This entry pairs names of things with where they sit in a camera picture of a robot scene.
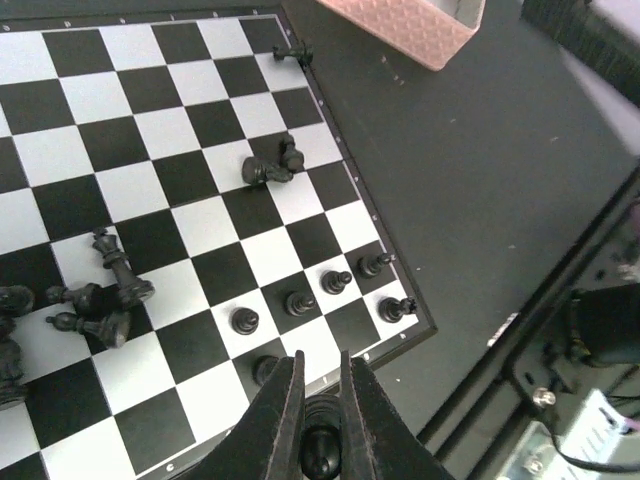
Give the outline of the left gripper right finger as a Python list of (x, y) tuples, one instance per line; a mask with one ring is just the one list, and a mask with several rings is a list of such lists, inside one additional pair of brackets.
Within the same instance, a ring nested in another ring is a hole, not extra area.
[(402, 421), (367, 362), (341, 353), (342, 479), (450, 479)]

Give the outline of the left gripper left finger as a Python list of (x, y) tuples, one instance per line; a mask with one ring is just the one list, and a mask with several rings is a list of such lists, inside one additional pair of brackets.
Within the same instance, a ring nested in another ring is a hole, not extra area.
[(304, 353), (281, 358), (228, 436), (183, 479), (301, 479)]

